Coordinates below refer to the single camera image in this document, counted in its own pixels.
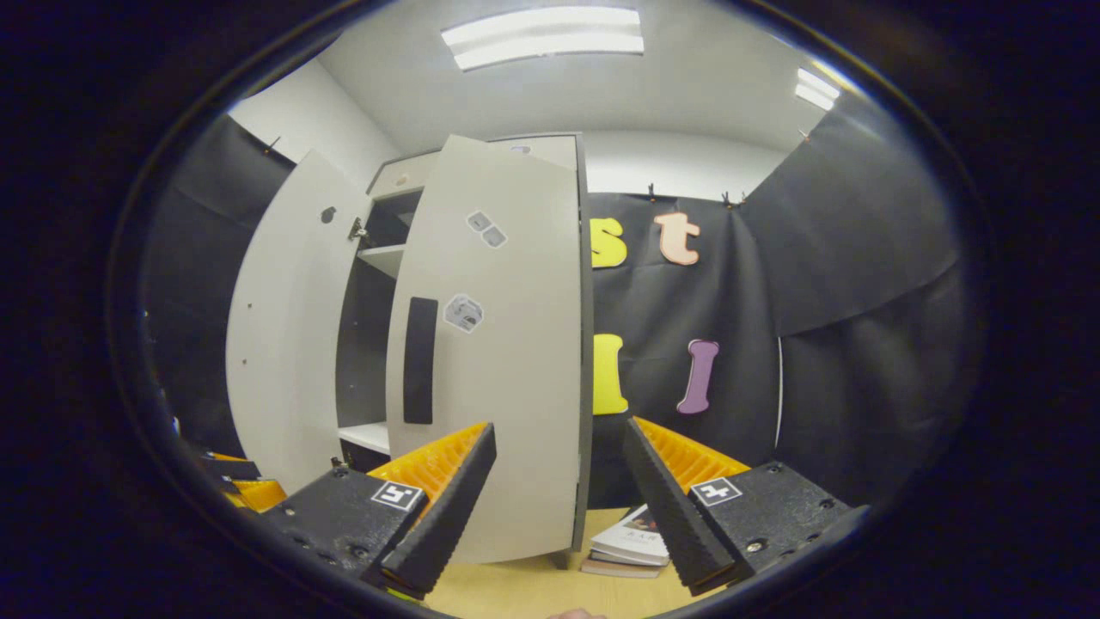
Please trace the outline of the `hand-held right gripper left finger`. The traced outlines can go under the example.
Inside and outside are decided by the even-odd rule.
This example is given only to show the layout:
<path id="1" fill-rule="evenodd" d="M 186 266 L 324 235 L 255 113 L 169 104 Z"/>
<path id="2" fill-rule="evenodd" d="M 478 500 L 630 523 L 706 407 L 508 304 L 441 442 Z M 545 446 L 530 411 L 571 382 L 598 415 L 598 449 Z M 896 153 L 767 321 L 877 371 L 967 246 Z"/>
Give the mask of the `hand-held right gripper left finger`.
<path id="1" fill-rule="evenodd" d="M 336 466 L 263 517 L 327 571 L 421 600 L 455 553 L 497 455 L 494 425 L 469 425 L 369 473 Z"/>

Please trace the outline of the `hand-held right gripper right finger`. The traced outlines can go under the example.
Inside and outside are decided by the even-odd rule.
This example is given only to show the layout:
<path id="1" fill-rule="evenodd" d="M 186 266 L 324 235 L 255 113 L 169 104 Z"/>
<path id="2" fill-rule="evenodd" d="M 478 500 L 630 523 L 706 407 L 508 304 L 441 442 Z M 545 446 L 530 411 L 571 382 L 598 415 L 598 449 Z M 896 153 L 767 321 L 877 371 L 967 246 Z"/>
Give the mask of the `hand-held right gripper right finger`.
<path id="1" fill-rule="evenodd" d="M 676 576 L 695 596 L 835 546 L 869 513 L 787 463 L 750 468 L 640 418 L 627 422 L 622 455 Z"/>

